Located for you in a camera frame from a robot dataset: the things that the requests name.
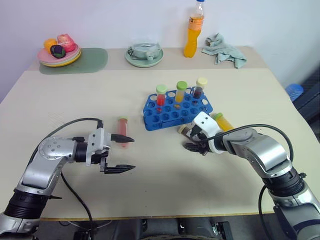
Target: green plate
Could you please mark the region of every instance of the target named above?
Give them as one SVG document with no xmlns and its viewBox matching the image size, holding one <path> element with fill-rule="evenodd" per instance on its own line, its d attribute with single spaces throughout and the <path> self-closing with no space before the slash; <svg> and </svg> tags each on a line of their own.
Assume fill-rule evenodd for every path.
<svg viewBox="0 0 320 240">
<path fill-rule="evenodd" d="M 138 68 L 150 68 L 153 67 L 154 65 L 157 65 L 158 63 L 160 63 L 160 61 L 162 60 L 162 58 L 164 57 L 164 51 L 160 51 L 159 56 L 156 57 L 155 59 L 149 61 L 147 59 L 135 59 L 135 57 L 132 57 L 129 55 L 128 50 L 131 47 L 129 47 L 124 54 L 125 59 L 132 64 L 133 66 L 136 66 Z"/>
<path fill-rule="evenodd" d="M 95 73 L 105 68 L 108 62 L 108 53 L 103 48 L 82 48 L 82 54 L 75 62 L 59 67 L 50 67 L 40 64 L 42 74 L 84 74 Z"/>
</svg>

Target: bottle label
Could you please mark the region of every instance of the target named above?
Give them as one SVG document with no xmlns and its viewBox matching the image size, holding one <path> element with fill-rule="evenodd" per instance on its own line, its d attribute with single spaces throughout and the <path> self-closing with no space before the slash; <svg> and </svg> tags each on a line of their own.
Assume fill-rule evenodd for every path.
<svg viewBox="0 0 320 240">
<path fill-rule="evenodd" d="M 194 31 L 201 31 L 202 24 L 204 22 L 204 18 L 193 18 L 190 17 L 189 19 L 189 29 L 194 30 Z"/>
</svg>

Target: orange bottle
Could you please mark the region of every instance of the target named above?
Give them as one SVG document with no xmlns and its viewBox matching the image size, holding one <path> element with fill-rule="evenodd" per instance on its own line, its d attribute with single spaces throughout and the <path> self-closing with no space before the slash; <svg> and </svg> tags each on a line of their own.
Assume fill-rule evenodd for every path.
<svg viewBox="0 0 320 240">
<path fill-rule="evenodd" d="M 204 22 L 204 1 L 205 0 L 196 0 L 195 11 L 189 19 L 188 42 L 183 50 L 186 58 L 192 58 L 197 51 L 197 38 L 201 33 Z"/>
</svg>

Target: pink plate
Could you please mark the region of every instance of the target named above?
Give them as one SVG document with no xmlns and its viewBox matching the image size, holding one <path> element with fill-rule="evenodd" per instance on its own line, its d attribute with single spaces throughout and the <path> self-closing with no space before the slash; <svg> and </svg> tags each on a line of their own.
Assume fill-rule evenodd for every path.
<svg viewBox="0 0 320 240">
<path fill-rule="evenodd" d="M 71 59 L 72 57 L 74 57 L 77 53 L 79 53 L 79 46 L 76 44 L 75 45 L 75 49 L 73 51 L 67 52 L 65 54 L 64 57 L 62 58 L 55 58 L 54 56 L 52 56 L 51 54 L 49 54 L 47 52 L 46 49 L 42 48 L 38 54 L 37 54 L 37 58 L 44 63 L 48 63 L 48 64 L 58 64 L 60 62 L 64 62 L 68 59 Z"/>
</svg>

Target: toy fruit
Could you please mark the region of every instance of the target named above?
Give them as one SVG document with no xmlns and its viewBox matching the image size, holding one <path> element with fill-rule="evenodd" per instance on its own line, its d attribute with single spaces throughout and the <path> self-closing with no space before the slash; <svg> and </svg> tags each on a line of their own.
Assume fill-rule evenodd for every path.
<svg viewBox="0 0 320 240">
<path fill-rule="evenodd" d="M 67 53 L 75 50 L 76 44 L 68 34 L 61 34 L 57 39 L 58 44 L 61 45 Z"/>
<path fill-rule="evenodd" d="M 50 52 L 57 59 L 61 59 L 66 55 L 65 49 L 60 45 L 51 46 Z"/>
<path fill-rule="evenodd" d="M 51 52 L 50 52 L 51 46 L 57 45 L 57 44 L 58 44 L 58 43 L 57 43 L 57 41 L 56 41 L 54 38 L 49 38 L 49 39 L 47 39 L 47 40 L 44 41 L 43 46 L 44 46 L 45 50 L 46 50 L 49 54 L 51 54 Z"/>
</svg>

